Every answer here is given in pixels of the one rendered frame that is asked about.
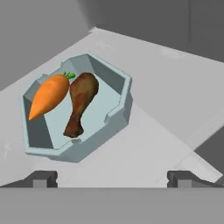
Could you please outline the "pale grey tupperware container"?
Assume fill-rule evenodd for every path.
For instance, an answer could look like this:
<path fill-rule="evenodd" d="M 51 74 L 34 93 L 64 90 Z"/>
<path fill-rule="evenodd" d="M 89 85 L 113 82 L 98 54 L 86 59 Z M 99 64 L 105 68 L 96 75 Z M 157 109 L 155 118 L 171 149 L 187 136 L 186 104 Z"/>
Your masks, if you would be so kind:
<path fill-rule="evenodd" d="M 24 152 L 51 160 L 78 163 L 128 125 L 132 79 L 91 52 L 63 61 L 54 72 L 71 72 L 75 75 L 88 72 L 99 82 L 99 92 L 81 118 L 84 133 L 76 138 L 63 135 L 72 113 L 69 96 L 53 111 L 31 121 L 28 119 L 33 97 L 48 78 L 44 74 L 21 97 Z"/>

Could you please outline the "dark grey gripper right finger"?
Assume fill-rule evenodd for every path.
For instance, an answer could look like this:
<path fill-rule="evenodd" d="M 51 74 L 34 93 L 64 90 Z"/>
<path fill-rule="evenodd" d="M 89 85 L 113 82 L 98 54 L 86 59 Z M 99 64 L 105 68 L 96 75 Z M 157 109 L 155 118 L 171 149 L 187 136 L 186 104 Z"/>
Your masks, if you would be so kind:
<path fill-rule="evenodd" d="M 167 187 L 171 188 L 202 188 L 219 187 L 224 188 L 224 183 L 212 183 L 194 175 L 191 171 L 168 171 Z"/>

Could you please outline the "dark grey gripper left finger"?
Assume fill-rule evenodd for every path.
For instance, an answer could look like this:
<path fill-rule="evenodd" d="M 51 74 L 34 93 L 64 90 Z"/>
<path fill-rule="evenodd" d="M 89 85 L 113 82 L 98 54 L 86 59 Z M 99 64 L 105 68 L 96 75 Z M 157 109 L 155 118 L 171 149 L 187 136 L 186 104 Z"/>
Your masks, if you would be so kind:
<path fill-rule="evenodd" d="M 24 179 L 11 182 L 2 187 L 14 188 L 57 188 L 58 173 L 56 171 L 34 171 Z"/>

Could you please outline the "brown chicken drumstick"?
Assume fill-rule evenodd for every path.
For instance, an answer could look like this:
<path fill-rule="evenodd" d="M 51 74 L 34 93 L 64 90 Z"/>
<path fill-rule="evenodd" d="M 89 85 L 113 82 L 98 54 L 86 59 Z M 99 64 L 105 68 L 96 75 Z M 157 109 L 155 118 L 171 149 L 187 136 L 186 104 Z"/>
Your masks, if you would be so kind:
<path fill-rule="evenodd" d="M 98 94 L 99 82 L 91 73 L 82 73 L 70 85 L 70 97 L 73 111 L 66 125 L 64 136 L 78 137 L 84 129 L 81 126 L 81 117 L 89 103 Z"/>

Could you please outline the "orange carrot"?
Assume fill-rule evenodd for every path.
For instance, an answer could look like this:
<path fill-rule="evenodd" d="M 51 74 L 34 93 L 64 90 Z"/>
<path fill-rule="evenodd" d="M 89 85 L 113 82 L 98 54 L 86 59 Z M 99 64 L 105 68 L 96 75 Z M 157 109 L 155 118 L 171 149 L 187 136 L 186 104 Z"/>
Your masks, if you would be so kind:
<path fill-rule="evenodd" d="M 66 97 L 74 73 L 56 73 L 45 80 L 33 97 L 28 120 L 38 118 L 57 107 Z"/>

